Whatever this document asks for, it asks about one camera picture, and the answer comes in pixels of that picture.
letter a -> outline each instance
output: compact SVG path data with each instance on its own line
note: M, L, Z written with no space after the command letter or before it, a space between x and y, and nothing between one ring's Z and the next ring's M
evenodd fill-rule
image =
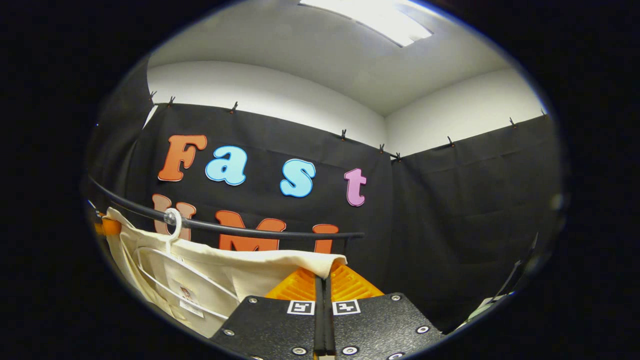
M229 159L220 159L229 155ZM213 152L217 159L211 160L204 172L213 181L224 181L229 185L237 186L244 182L244 166L246 165L246 152L236 146L223 146Z

clothes rail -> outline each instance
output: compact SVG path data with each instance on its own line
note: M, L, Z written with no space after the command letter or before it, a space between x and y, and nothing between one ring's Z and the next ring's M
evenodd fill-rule
M111 191L107 190L105 187L100 185L94 178L90 175L87 175L88 179L95 185L97 188L104 193L112 202L118 204L119 206L132 211L138 215L151 218L153 220L159 220L165 222L169 225L175 225L175 219L172 217L166 216L162 211L150 209L146 206L142 206L133 201L124 199ZM290 232L279 232L279 231L265 231L265 230L254 230L254 229L243 229L242 227L232 227L232 226L224 226L219 224L212 224L204 221L192 220L187 218L182 218L182 226L187 227L189 229L202 229L208 230L215 233L225 234L225 235L233 235L233 236L244 236L247 238L263 238L263 239L280 239L280 240L338 240L338 239L359 239L364 238L364 233L335 233L335 234L316 234L316 233L290 233Z

letter m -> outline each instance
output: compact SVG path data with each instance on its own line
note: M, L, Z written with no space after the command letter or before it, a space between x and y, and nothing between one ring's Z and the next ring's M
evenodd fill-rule
M216 212L216 219L221 225L242 227L246 229L240 214L233 211L221 210ZM283 231L287 228L287 224L282 220L274 218L264 219L256 228L256 230L265 231ZM236 251L266 251L278 250L278 239L262 239L247 238L245 236L233 236L220 234L220 250L236 250Z

white ceiling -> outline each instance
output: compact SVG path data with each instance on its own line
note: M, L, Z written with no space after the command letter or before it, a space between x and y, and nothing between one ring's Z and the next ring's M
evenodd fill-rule
M435 90L509 68L479 38L432 12L400 6L433 33L400 48L345 17L298 0L249 0L169 40L149 68L183 61L229 61L311 80L386 117Z

orange letter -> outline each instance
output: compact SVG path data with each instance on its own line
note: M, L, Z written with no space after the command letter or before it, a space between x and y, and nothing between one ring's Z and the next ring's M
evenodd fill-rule
M218 211L216 213L216 218L221 225L245 228L240 214L234 213L233 211ZM283 221L274 218L266 218L260 223L260 225L258 225L256 230L283 231L286 228L287 224ZM278 250L279 243L280 240L278 239L247 238L244 236L220 234L219 248L220 250L236 249L237 251Z
M164 167L158 173L158 179L162 181L180 181L184 174L180 171L180 162L184 168L189 168L193 164L196 150L187 144L195 145L198 150L207 146L207 137L204 135L173 135L169 138L169 151L166 153Z
M151 196L151 199L154 202L155 210L165 212L169 207L171 207L171 200L166 196L155 193L153 194L153 196ZM182 215L183 218L191 218L196 213L196 208L191 204L187 204L186 202L178 202L175 205L175 208L180 211L180 215ZM169 235L169 228L166 223L159 220L154 220L154 225L158 234ZM191 241L191 229L183 228L182 230L180 230L179 237L180 239Z
M314 226L314 233L316 234L335 234L338 232L338 227L329 224L320 224ZM316 248L314 252L320 252L322 254L331 254L331 245L333 240L316 240Z

